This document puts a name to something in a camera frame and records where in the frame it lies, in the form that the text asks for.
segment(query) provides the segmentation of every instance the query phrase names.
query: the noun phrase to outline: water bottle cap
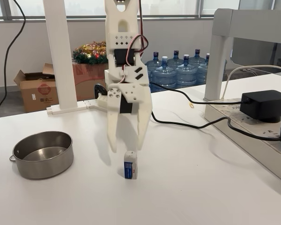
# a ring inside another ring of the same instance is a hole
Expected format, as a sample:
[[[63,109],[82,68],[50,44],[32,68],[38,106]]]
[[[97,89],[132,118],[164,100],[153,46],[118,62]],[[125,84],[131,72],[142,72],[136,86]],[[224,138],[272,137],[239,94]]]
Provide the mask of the water bottle cap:
[[[189,60],[189,55],[184,55],[184,60]]]

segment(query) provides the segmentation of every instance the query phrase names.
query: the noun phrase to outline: robotic arm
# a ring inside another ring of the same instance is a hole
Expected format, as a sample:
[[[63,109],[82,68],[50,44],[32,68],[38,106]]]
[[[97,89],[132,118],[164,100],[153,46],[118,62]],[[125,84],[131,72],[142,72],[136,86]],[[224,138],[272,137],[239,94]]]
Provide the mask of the robotic arm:
[[[117,5],[125,5],[120,12]],[[107,136],[113,152],[117,151],[116,130],[119,113],[137,114],[138,149],[141,149],[152,112],[147,67],[141,62],[141,40],[129,45],[139,34],[138,0],[105,0],[106,47],[109,69],[105,71],[107,86]]]

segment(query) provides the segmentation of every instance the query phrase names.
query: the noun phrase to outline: floor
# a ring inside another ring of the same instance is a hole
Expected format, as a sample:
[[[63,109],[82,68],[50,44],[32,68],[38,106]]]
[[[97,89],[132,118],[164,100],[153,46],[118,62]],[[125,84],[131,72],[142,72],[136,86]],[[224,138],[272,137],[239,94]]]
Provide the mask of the floor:
[[[0,102],[4,93],[0,93]],[[20,91],[7,93],[7,98],[0,107],[0,117],[12,116],[25,113],[23,99]]]

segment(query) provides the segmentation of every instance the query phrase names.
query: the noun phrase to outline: cardboard box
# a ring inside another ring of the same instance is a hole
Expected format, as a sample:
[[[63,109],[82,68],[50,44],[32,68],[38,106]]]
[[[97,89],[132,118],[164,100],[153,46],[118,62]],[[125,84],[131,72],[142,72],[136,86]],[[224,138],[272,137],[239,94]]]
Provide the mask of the cardboard box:
[[[50,78],[52,77],[43,73],[24,74],[21,70],[15,77],[14,82],[21,90],[27,113],[44,110],[59,103],[55,80]]]
[[[104,70],[106,64],[73,64],[77,101],[95,98],[94,86],[105,86]],[[27,113],[45,110],[51,105],[58,105],[58,94],[54,79],[53,65],[45,63],[42,73],[24,74],[21,70],[14,82],[21,90]]]
[[[100,83],[104,87],[106,86],[104,70],[107,68],[108,64],[89,65],[73,62],[73,73],[78,101],[94,99],[95,84]],[[54,75],[53,65],[45,63],[43,74]]]

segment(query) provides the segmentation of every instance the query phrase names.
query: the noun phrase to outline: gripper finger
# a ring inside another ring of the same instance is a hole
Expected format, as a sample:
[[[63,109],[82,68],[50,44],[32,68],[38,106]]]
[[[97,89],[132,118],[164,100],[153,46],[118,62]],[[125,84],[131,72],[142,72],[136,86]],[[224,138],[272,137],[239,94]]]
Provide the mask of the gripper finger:
[[[148,124],[152,113],[152,99],[149,87],[144,87],[144,101],[140,103],[137,114],[138,120],[138,143],[137,147],[141,150],[147,132]]]
[[[117,125],[121,105],[121,92],[116,88],[108,91],[107,100],[107,138],[113,152],[117,152]]]

